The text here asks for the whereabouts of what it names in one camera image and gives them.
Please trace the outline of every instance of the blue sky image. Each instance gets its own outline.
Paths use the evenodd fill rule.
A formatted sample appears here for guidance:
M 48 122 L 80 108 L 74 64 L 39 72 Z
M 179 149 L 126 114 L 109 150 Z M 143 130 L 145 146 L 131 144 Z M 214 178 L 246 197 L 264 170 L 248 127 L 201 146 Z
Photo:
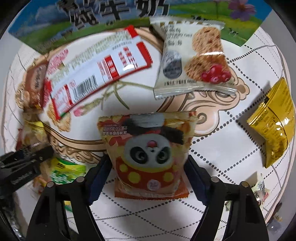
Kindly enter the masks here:
M 52 23 L 69 21 L 69 15 L 63 10 L 58 9 L 56 3 L 58 0 L 31 0 L 30 3 L 23 9 L 21 14 L 15 20 L 15 23 L 10 28 L 9 32 L 18 36 L 26 35 L 34 30 L 46 27 Z M 76 2 L 83 6 L 83 0 L 76 0 Z M 207 2 L 207 0 L 165 0 L 165 4 L 177 5 L 186 3 Z M 255 6 L 257 14 L 255 17 L 264 20 L 271 8 L 264 2 L 264 0 L 249 0 L 248 4 Z M 126 5 L 130 7 L 130 12 L 120 13 L 122 19 L 137 18 L 141 11 L 136 9 L 134 0 L 126 0 Z M 158 8 L 156 14 L 161 14 L 162 9 Z M 99 22 L 106 22 L 113 20 L 113 15 L 108 15 L 102 18 L 101 14 L 95 15 Z

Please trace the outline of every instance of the white tablecloth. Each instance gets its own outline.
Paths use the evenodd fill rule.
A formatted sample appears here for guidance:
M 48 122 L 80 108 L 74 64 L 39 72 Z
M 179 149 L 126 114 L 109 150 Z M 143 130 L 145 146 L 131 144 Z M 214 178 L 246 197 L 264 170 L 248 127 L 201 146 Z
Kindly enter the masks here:
M 48 113 L 50 103 L 46 106 L 40 119 L 46 124 L 55 150 L 67 159 L 86 165 L 93 164 L 100 160 L 104 149 L 96 128 L 100 115 L 156 110 L 197 110 L 201 113 L 201 120 L 196 128 L 196 137 L 193 138 L 190 154 L 198 165 L 223 182 L 239 184 L 247 180 L 250 185 L 254 185 L 257 173 L 262 173 L 266 188 L 271 191 L 262 211 L 265 220 L 268 220 L 288 181 L 295 157 L 294 140 L 280 160 L 265 169 L 264 139 L 248 127 L 246 120 L 280 77 L 286 77 L 290 84 L 287 67 L 277 47 L 261 28 L 242 47 L 223 41 L 224 51 L 239 90 L 235 96 L 195 92 L 194 96 L 184 95 L 159 102 L 154 100 L 151 87 L 155 83 L 155 78 L 152 77 L 157 74 L 161 53 L 155 41 L 149 37 L 146 39 L 146 35 L 149 34 L 142 33 L 154 61 L 152 69 L 145 70 L 147 76 L 141 78 L 141 84 L 146 87 L 128 86 L 118 91 L 130 110 L 123 107 L 115 97 L 110 96 L 105 100 L 103 109 L 98 105 L 88 114 L 76 117 L 73 114 L 74 108 L 67 116 L 66 122 L 57 123 Z M 92 42 L 99 38 L 100 35 L 95 35 L 78 41 Z M 22 45 L 7 76 L 1 126 L 6 152 L 15 149 L 18 128 L 22 126 L 19 90 L 25 70 L 35 58 L 40 58 L 40 55 L 25 44 Z M 127 78 L 122 81 L 137 83 L 139 79 Z M 133 91 L 135 95 L 131 97 L 129 91 Z M 98 92 L 79 105 L 95 103 L 101 95 L 102 92 Z M 190 239 L 205 207 L 196 199 L 189 184 L 189 198 L 163 201 L 130 200 L 114 197 L 115 177 L 116 174 L 112 171 L 99 200 L 91 206 L 98 227 L 106 240 Z M 33 197 L 27 195 L 26 199 L 29 198 L 36 202 Z M 28 200 L 22 200 L 20 194 L 19 199 L 20 206 L 25 209 L 22 203 Z M 74 218 L 71 213 L 67 215 L 70 227 L 75 229 Z M 227 219 L 228 213 L 224 212 L 216 240 L 222 239 Z

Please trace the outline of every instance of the orange snack bag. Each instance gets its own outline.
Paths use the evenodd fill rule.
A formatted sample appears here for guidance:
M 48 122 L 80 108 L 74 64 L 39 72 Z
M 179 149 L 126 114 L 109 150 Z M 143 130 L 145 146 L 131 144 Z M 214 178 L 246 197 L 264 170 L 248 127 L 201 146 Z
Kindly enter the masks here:
M 98 129 L 118 176 L 115 196 L 187 197 L 181 174 L 197 119 L 196 112 L 100 117 Z

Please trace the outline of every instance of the green package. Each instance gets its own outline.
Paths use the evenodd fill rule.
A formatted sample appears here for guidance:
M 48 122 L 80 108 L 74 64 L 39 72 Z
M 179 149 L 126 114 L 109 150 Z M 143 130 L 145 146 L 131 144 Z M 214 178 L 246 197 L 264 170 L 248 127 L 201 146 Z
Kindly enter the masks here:
M 86 167 L 60 158 L 53 158 L 51 179 L 56 184 L 66 184 L 73 182 L 77 177 L 85 176 Z

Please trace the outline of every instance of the cookie image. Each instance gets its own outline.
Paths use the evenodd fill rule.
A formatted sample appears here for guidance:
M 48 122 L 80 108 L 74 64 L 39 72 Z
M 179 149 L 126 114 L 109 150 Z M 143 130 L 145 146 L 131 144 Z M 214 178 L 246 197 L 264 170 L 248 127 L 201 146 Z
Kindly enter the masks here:
M 214 65 L 221 66 L 223 72 L 229 72 L 225 56 L 222 54 L 194 56 L 186 63 L 184 70 L 189 78 L 200 81 L 202 74 L 209 71 Z
M 192 48 L 199 54 L 223 52 L 220 30 L 215 27 L 203 27 L 193 35 Z
M 59 128 L 59 131 L 66 131 L 66 132 L 70 131 L 70 125 L 71 125 L 70 112 L 65 114 L 65 116 L 61 120 L 57 121 L 54 113 L 53 104 L 50 103 L 50 105 L 48 106 L 47 115 L 52 120 L 53 124 Z
M 31 100 L 30 93 L 28 91 L 24 91 L 23 92 L 23 98 L 24 98 L 23 99 L 24 100 L 24 102 L 23 102 L 24 106 L 29 107 L 30 106 L 30 100 Z

